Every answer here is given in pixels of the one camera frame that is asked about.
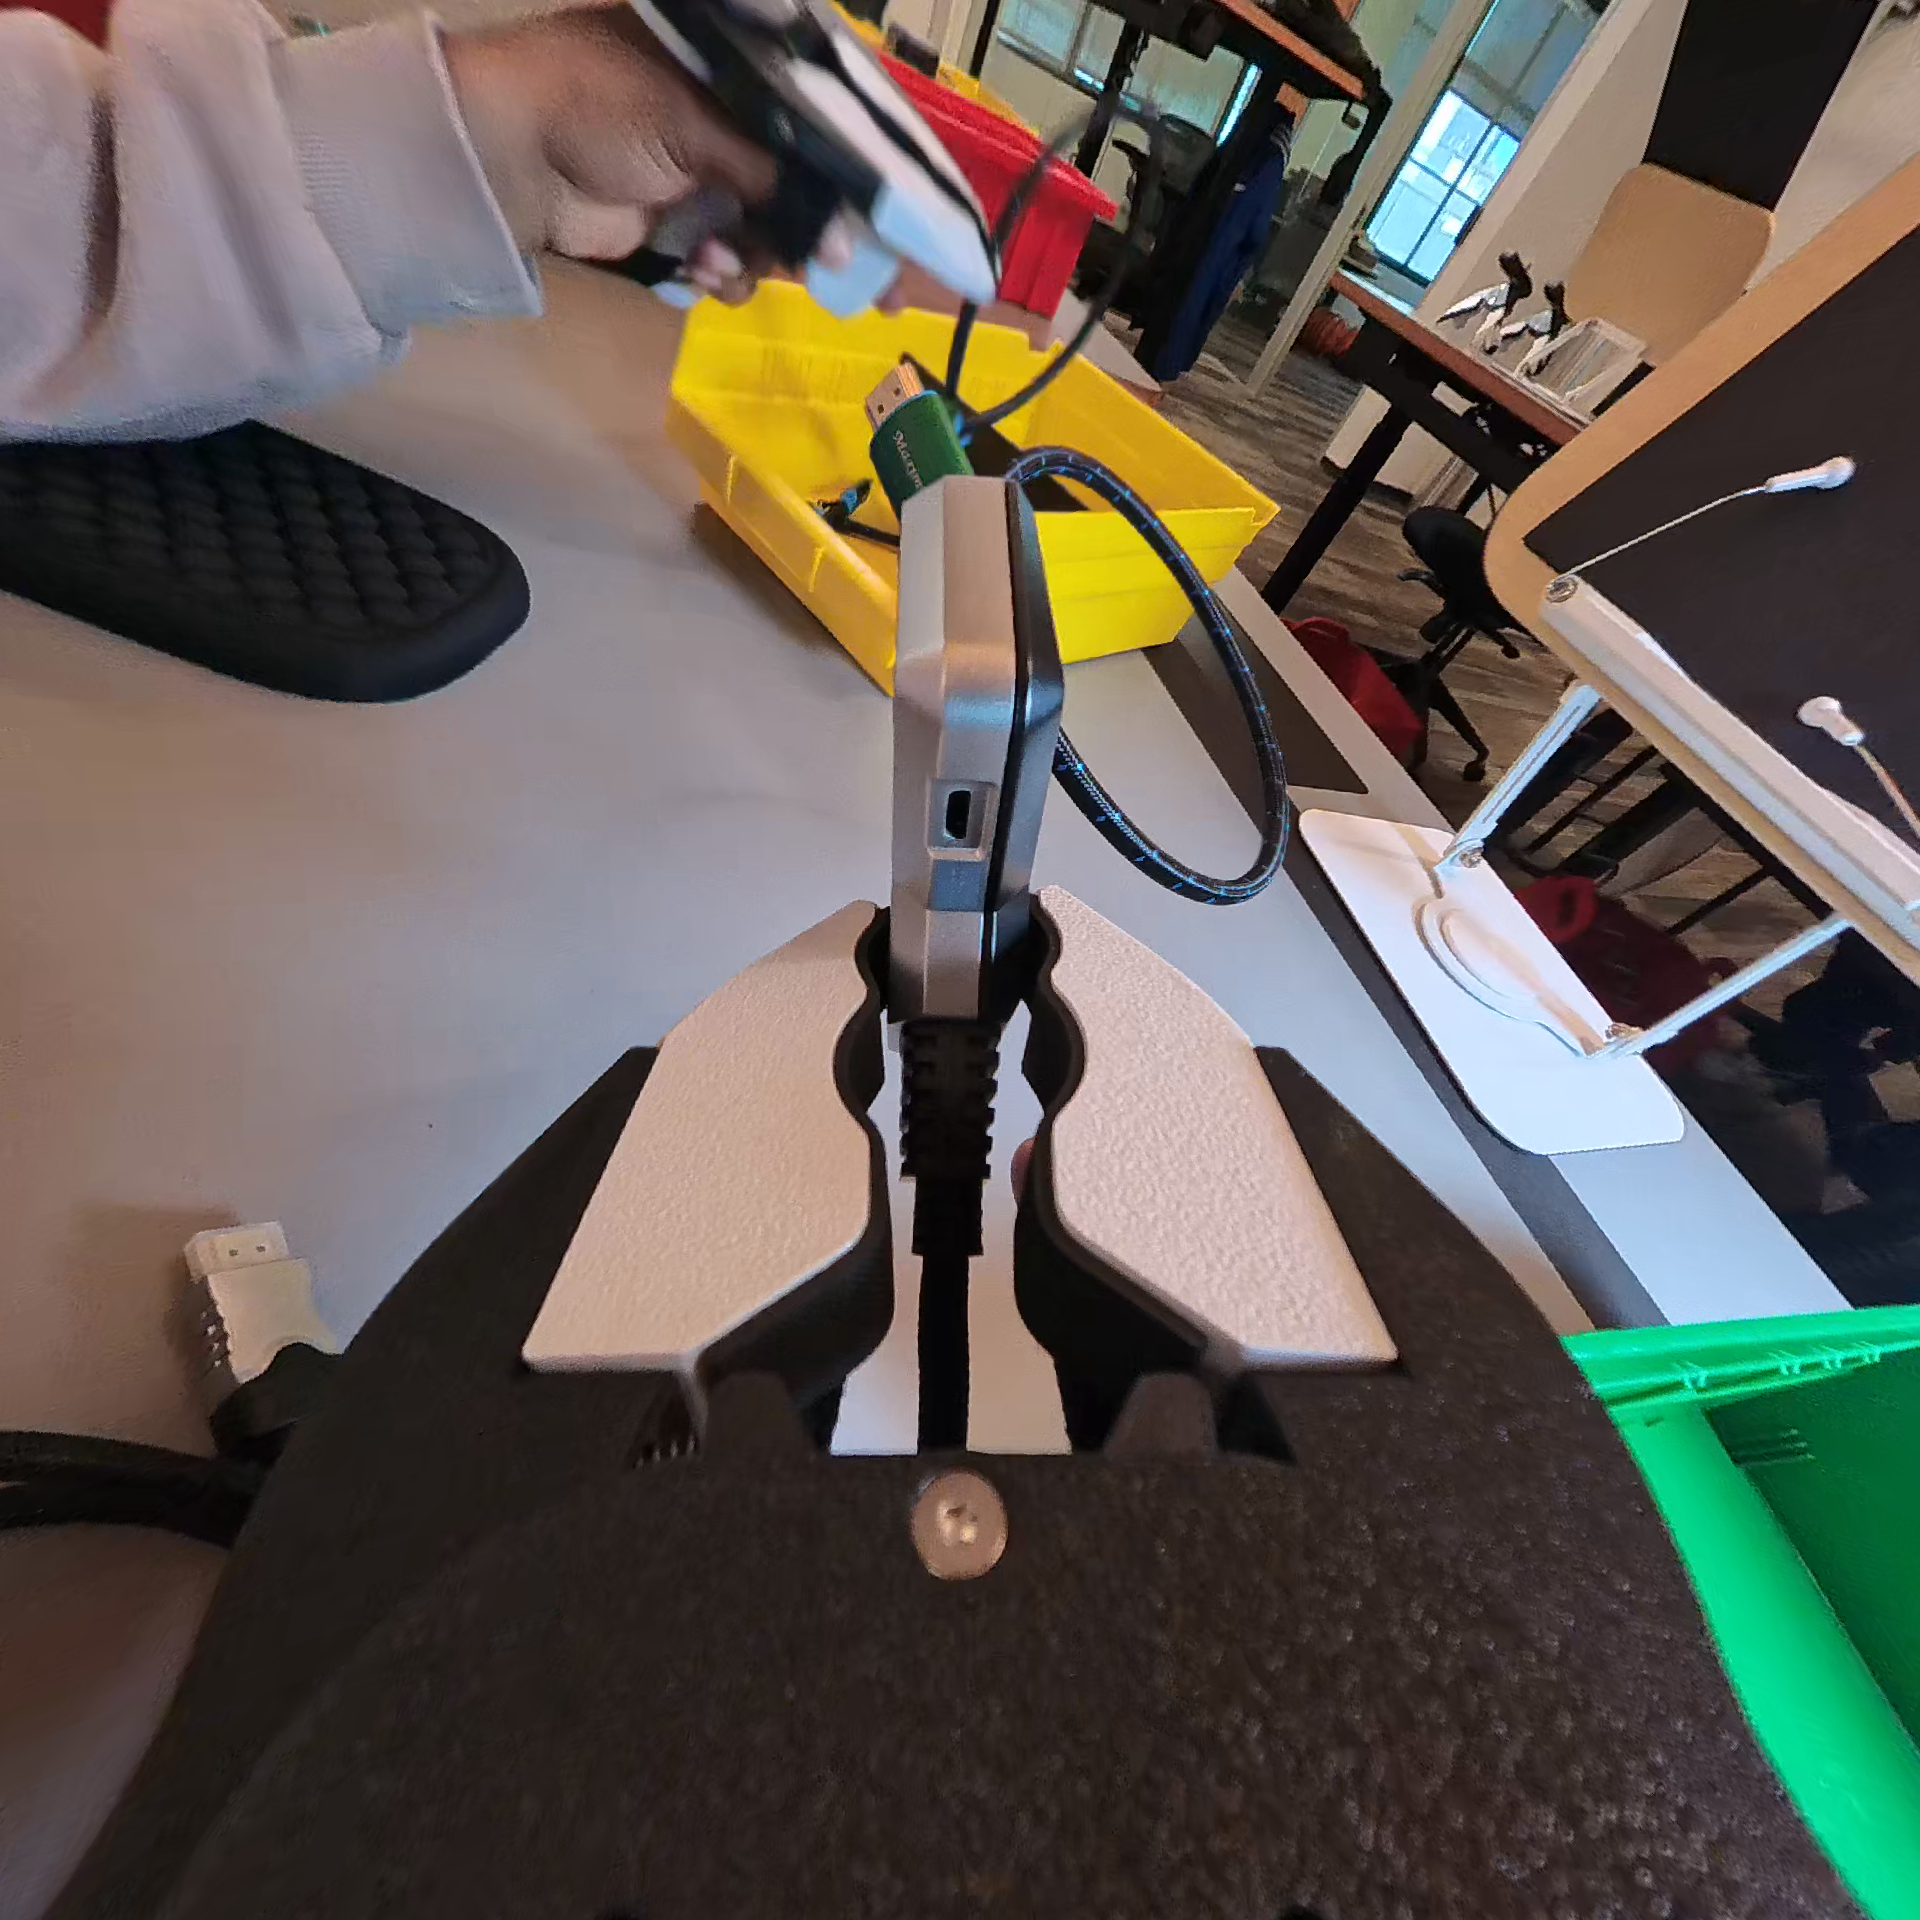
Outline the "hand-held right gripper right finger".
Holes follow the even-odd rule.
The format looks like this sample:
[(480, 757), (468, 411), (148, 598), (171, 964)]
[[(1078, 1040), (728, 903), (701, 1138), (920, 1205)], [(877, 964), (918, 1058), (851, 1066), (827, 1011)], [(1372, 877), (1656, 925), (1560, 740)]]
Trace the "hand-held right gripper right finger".
[(1395, 1362), (1240, 1027), (1066, 887), (1035, 894), (1035, 933), (1029, 1191), (1068, 1260), (1232, 1372)]

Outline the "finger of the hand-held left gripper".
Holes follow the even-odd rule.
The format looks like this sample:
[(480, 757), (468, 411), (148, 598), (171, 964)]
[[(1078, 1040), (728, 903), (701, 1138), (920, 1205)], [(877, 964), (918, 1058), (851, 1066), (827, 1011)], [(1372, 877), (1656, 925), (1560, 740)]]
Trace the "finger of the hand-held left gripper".
[(883, 304), (899, 284), (901, 259), (866, 223), (830, 223), (803, 266), (803, 286), (832, 317)]
[(846, 20), (819, 22), (819, 114), (863, 184), (851, 190), (880, 245), (963, 302), (998, 292), (988, 214), (935, 127)]

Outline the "yellow plastic bin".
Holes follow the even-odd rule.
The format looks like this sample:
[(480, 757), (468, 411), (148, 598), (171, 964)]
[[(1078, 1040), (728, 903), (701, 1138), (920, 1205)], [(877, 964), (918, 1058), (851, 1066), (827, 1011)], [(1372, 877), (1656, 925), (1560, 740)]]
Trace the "yellow plastic bin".
[[(872, 482), (863, 400), (895, 362), (943, 373), (946, 316), (830, 317), (791, 284), (741, 307), (698, 304), (669, 378), (667, 434), (704, 502), (856, 668), (894, 691), (895, 550), (844, 538), (823, 504)], [(1068, 445), (1111, 467), (1220, 584), (1277, 504), (1083, 356), (996, 424), (1010, 448)], [(1034, 494), (1054, 626), (1070, 666), (1152, 650), (1189, 600), (1114, 507), (1077, 484)]]

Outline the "black cable with white plug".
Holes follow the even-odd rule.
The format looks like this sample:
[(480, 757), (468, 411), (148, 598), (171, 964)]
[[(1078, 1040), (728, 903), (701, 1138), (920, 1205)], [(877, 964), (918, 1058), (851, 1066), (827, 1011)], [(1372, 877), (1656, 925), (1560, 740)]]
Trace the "black cable with white plug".
[[(880, 1018), (895, 1023), (914, 1184), (918, 1443), (970, 1416), (970, 1262), (991, 1151), (998, 1035), (1030, 975), (1029, 877), (1060, 732), (1062, 661), (1039, 534), (1013, 482), (946, 478), (902, 504), (894, 901)], [(700, 1399), (732, 1374), (671, 1376)], [(776, 1376), (811, 1413), (848, 1376)]]

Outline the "green plastic bin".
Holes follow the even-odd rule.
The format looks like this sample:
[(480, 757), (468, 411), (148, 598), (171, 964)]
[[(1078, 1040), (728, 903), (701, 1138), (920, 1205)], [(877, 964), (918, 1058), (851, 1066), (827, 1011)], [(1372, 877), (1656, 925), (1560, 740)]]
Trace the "green plastic bin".
[(1917, 1916), (1917, 1307), (1565, 1335), (1866, 1916)]

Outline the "person's left forearm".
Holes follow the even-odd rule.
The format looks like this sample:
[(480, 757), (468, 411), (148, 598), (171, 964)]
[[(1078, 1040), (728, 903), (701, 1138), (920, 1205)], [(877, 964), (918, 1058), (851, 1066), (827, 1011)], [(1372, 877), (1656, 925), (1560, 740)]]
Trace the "person's left forearm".
[(536, 312), (430, 14), (116, 4), (98, 45), (5, 8), (7, 443), (189, 438)]

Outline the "person's left hand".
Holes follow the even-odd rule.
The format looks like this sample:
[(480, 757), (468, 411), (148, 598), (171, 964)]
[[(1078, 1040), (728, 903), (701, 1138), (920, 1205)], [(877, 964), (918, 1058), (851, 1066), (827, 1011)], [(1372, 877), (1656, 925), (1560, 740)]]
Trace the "person's left hand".
[(631, 6), (575, 6), (440, 40), (471, 148), (522, 254), (620, 259), (701, 188), (776, 181)]

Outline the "red plastic bin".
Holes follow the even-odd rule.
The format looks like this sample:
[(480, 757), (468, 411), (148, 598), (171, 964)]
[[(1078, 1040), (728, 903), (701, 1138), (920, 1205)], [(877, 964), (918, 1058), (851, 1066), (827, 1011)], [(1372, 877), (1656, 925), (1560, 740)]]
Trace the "red plastic bin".
[[(892, 53), (880, 53), (880, 64), (942, 139), (996, 229), (1039, 158), (1045, 134), (959, 74), (943, 69), (928, 75)], [(1020, 219), (996, 243), (998, 302), (1051, 319), (1072, 286), (1092, 227), (1108, 222), (1116, 210), (1116, 202), (1070, 159), (1050, 159), (1045, 175), (1030, 184)]]

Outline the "blue hanging jacket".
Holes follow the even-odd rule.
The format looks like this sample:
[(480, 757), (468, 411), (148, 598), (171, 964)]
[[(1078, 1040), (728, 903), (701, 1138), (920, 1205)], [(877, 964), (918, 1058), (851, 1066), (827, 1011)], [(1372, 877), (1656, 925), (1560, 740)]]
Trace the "blue hanging jacket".
[(1195, 266), (1175, 287), (1180, 300), (1170, 308), (1162, 347), (1155, 356), (1138, 354), (1159, 384), (1180, 379), (1195, 363), (1214, 325), (1258, 267), (1287, 194), (1287, 171), (1290, 147), (1274, 138), (1262, 158), (1251, 163), (1237, 181)]

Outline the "white board stand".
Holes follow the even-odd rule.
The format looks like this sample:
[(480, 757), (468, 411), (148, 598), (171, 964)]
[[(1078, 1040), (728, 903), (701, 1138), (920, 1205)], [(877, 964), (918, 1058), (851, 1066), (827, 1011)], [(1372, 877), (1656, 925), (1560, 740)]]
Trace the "white board stand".
[[(1549, 578), (1542, 628), (1572, 684), (1456, 831), (1307, 808), (1300, 836), (1477, 1116), (1541, 1156), (1685, 1134), (1648, 1053), (1842, 933), (1915, 975), (1915, 823), (1845, 799), (1716, 702), (1580, 572)], [(1828, 914), (1651, 1023), (1610, 1018), (1488, 862), (1548, 757), (1612, 707)]]

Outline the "red bag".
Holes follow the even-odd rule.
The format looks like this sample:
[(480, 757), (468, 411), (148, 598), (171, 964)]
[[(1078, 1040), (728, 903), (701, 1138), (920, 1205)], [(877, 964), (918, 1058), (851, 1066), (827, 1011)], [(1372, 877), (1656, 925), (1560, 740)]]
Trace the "red bag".
[(1415, 750), (1424, 744), (1424, 720), (1386, 675), (1381, 661), (1331, 616), (1309, 615), (1285, 620), (1285, 624), (1392, 759), (1412, 767)]
[(1616, 1023), (1655, 1027), (1732, 973), (1731, 963), (1700, 960), (1592, 879), (1528, 879), (1516, 901)]

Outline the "background wooden desk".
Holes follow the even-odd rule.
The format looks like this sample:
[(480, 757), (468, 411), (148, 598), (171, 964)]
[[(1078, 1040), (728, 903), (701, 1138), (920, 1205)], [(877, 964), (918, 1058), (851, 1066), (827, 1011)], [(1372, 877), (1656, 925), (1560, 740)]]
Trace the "background wooden desk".
[(1358, 333), (1336, 366), (1381, 400), (1383, 414), (1266, 578), (1262, 598), (1277, 615), (1412, 427), (1480, 482), (1509, 494), (1583, 424), (1551, 396), (1534, 390), (1479, 347), (1452, 341), (1368, 280), (1336, 271), (1331, 292), (1360, 311)]

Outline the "black office chair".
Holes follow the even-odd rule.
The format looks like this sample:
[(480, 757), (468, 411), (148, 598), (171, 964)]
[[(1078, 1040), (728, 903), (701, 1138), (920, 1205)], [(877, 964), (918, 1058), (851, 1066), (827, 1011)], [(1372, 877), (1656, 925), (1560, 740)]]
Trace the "black office chair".
[(1498, 604), (1484, 567), (1486, 527), (1470, 515), (1432, 504), (1412, 507), (1400, 523), (1400, 538), (1415, 567), (1400, 572), (1399, 580), (1424, 584), (1438, 600), (1438, 611), (1420, 628), (1424, 650), (1389, 670), (1420, 722), (1410, 767), (1424, 765), (1430, 720), (1439, 716), (1470, 750), (1461, 780), (1480, 784), (1491, 744), (1448, 691), (1446, 672), (1471, 640), (1493, 643), (1509, 662), (1522, 661), (1532, 635)]

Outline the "black mesh wrist rest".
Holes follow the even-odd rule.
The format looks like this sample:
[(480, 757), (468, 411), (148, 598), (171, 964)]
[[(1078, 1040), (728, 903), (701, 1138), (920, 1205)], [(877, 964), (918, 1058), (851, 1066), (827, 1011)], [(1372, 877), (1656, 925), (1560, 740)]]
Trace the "black mesh wrist rest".
[(482, 522), (259, 421), (2, 445), (2, 589), (322, 703), (440, 691), (532, 605), (522, 559)]

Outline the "black board with wooden rim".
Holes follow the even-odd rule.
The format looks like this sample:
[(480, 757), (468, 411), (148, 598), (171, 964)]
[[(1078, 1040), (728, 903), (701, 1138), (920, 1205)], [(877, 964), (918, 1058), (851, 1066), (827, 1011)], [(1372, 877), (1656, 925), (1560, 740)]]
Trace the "black board with wooden rim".
[(1836, 455), (1837, 492), (1760, 496), (1587, 580), (1800, 770), (1901, 831), (1858, 757), (1800, 727), (1828, 694), (1915, 795), (1915, 159), (1652, 371), (1495, 522), (1495, 592), (1544, 635), (1549, 578), (1715, 496)]

